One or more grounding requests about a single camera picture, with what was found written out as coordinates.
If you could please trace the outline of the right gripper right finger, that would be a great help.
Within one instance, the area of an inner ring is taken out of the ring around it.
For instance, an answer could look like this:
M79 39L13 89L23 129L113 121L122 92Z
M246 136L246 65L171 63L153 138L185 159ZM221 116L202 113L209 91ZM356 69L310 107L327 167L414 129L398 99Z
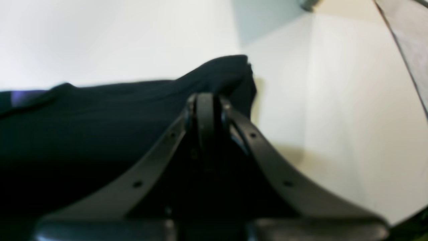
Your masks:
M307 178L228 99L220 97L219 103L225 128L231 136L239 137L268 186L299 215L250 222L248 232L254 240L384 241L389 237L390 227L383 218Z

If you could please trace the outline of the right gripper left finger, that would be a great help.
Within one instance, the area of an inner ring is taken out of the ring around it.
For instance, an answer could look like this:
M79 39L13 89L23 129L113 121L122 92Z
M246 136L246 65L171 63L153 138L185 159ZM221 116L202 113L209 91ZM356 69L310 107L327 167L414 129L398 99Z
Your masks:
M86 198L41 218L35 241L174 241L169 219L127 219L154 188L192 125L197 95L150 151L123 175Z

